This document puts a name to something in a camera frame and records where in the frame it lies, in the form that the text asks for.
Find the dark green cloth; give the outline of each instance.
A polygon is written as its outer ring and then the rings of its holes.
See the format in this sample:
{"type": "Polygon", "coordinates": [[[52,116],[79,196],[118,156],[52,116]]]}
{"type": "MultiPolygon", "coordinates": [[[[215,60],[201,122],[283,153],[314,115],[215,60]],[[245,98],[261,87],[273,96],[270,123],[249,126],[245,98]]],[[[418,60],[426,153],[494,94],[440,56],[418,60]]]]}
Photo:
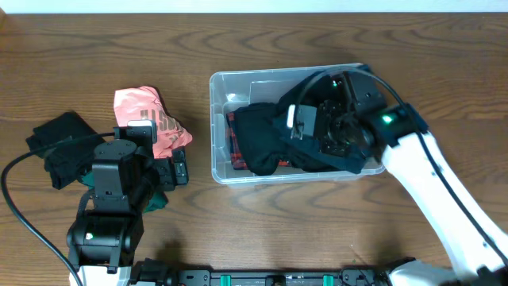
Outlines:
{"type": "MultiPolygon", "coordinates": [[[[93,189],[94,184],[94,173],[92,171],[88,172],[85,176],[81,176],[79,178],[79,182],[85,186],[88,187],[88,189],[93,189]]],[[[167,198],[166,195],[162,191],[156,191],[156,193],[153,195],[152,199],[150,199],[150,202],[148,202],[148,205],[144,209],[144,213],[150,212],[150,211],[156,211],[163,209],[167,205],[167,198]]]]}

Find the green light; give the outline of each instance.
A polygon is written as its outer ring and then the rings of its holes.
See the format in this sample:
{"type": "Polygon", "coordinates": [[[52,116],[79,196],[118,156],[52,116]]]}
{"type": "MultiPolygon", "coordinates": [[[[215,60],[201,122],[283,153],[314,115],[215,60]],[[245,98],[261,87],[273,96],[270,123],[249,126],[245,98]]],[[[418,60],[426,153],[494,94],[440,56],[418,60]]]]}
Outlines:
{"type": "Polygon", "coordinates": [[[390,117],[390,115],[383,115],[382,119],[387,124],[390,124],[390,122],[394,121],[394,119],[392,117],[390,117]]]}

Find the plastic bin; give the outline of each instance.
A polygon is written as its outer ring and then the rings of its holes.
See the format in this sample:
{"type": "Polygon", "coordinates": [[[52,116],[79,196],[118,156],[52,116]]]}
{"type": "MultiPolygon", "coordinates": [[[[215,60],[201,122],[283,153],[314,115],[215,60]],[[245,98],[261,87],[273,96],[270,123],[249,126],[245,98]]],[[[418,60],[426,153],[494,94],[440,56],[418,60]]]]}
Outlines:
{"type": "Polygon", "coordinates": [[[229,155],[228,123],[225,115],[256,102],[278,102],[292,87],[316,71],[340,64],[311,68],[284,68],[259,71],[220,71],[210,78],[210,130],[212,138],[212,177],[220,184],[243,187],[316,180],[356,180],[384,171],[384,166],[370,159],[360,174],[347,171],[304,172],[279,167],[271,176],[257,176],[248,170],[235,170],[229,155]]]}

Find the wooden table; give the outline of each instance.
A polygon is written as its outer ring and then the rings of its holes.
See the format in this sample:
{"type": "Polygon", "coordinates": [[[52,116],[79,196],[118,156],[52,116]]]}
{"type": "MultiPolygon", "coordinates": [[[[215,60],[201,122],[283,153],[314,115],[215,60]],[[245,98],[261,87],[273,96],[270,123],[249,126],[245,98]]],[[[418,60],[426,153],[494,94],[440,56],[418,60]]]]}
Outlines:
{"type": "MultiPolygon", "coordinates": [[[[0,33],[0,165],[32,128],[75,110],[115,126],[114,91],[153,85],[194,135],[190,183],[144,216],[137,260],[215,269],[335,269],[415,256],[449,266],[433,229],[388,173],[232,189],[210,174],[209,78],[218,71],[364,62],[427,120],[450,165],[508,230],[508,15],[10,15],[0,33]]],[[[67,253],[85,188],[51,187],[39,158],[8,183],[67,253]]],[[[0,284],[67,285],[68,272],[0,207],[0,284]]]]}

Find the black cable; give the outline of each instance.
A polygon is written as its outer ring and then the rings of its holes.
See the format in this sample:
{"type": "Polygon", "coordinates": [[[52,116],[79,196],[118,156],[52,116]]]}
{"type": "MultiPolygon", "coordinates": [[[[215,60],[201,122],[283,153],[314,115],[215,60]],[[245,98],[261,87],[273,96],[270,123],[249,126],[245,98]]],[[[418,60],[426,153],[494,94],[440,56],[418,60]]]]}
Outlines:
{"type": "Polygon", "coordinates": [[[8,165],[3,169],[3,172],[2,172],[2,194],[3,194],[3,197],[6,199],[7,206],[9,206],[10,210],[14,213],[14,216],[16,216],[16,218],[19,219],[19,221],[24,226],[26,226],[26,228],[29,229],[32,232],[32,234],[34,234],[37,238],[39,238],[53,253],[55,253],[56,256],[65,264],[65,266],[67,266],[67,268],[71,272],[74,279],[76,279],[76,283],[78,286],[83,286],[83,283],[79,279],[78,273],[76,272],[74,267],[71,265],[71,262],[56,248],[56,246],[54,246],[42,233],[40,233],[39,230],[37,230],[37,228],[35,226],[33,226],[23,216],[23,214],[21,214],[21,212],[17,209],[16,205],[14,204],[13,200],[11,199],[11,197],[9,195],[9,190],[7,189],[7,173],[9,173],[10,169],[12,167],[14,167],[15,164],[21,162],[22,160],[24,160],[32,155],[47,151],[49,149],[72,145],[72,144],[75,144],[77,142],[84,141],[87,139],[91,139],[91,138],[95,138],[95,137],[106,137],[106,136],[114,136],[114,132],[94,134],[94,135],[90,135],[90,136],[86,136],[86,137],[76,138],[72,141],[63,141],[63,142],[47,145],[45,147],[30,151],[24,155],[19,156],[16,159],[12,160],[10,163],[8,163],[8,165]]]}
{"type": "Polygon", "coordinates": [[[398,104],[400,104],[400,106],[404,109],[404,111],[409,115],[411,124],[414,127],[414,132],[418,136],[418,140],[420,141],[421,147],[423,148],[423,151],[424,151],[425,155],[429,159],[429,162],[432,165],[432,167],[434,169],[434,172],[437,174],[437,176],[439,177],[439,179],[443,183],[443,185],[446,188],[446,190],[448,191],[448,193],[451,195],[451,197],[453,198],[455,203],[459,206],[459,208],[462,210],[462,212],[469,219],[471,224],[475,227],[476,231],[478,231],[478,233],[481,235],[481,237],[485,240],[485,242],[494,250],[494,252],[496,252],[496,254],[498,254],[498,256],[501,258],[501,260],[504,263],[504,265],[508,266],[508,259],[506,258],[504,253],[498,248],[498,246],[495,244],[495,242],[492,240],[492,238],[489,237],[489,235],[485,232],[485,230],[483,230],[481,225],[478,224],[478,222],[475,220],[475,218],[472,216],[472,214],[468,211],[468,209],[465,207],[465,205],[462,203],[462,201],[460,201],[460,199],[457,196],[457,194],[453,191],[452,186],[450,186],[448,181],[445,179],[445,176],[443,176],[443,173],[441,173],[440,167],[437,165],[436,161],[434,160],[434,158],[430,154],[429,148],[427,147],[427,144],[425,143],[425,140],[424,140],[423,136],[421,135],[421,131],[418,128],[416,120],[414,119],[413,111],[411,111],[407,107],[407,105],[402,101],[400,96],[398,96],[397,91],[395,91],[393,89],[393,87],[391,87],[383,79],[379,78],[378,76],[376,76],[376,75],[374,75],[374,74],[372,74],[372,73],[370,73],[368,71],[364,71],[364,70],[356,68],[356,67],[331,68],[329,70],[322,71],[322,72],[318,73],[302,89],[302,92],[300,93],[299,97],[297,98],[297,102],[296,102],[295,107],[294,107],[294,117],[293,117],[293,129],[294,129],[294,133],[298,132],[298,128],[296,127],[297,126],[296,114],[298,113],[299,103],[303,100],[303,97],[305,96],[306,92],[312,87],[312,85],[314,85],[323,76],[325,76],[325,75],[336,75],[336,74],[342,73],[342,72],[356,72],[356,73],[360,73],[362,75],[366,75],[366,76],[369,76],[369,77],[373,78],[378,83],[380,83],[384,88],[386,88],[387,91],[390,92],[390,94],[395,98],[395,100],[397,100],[398,104]]]}

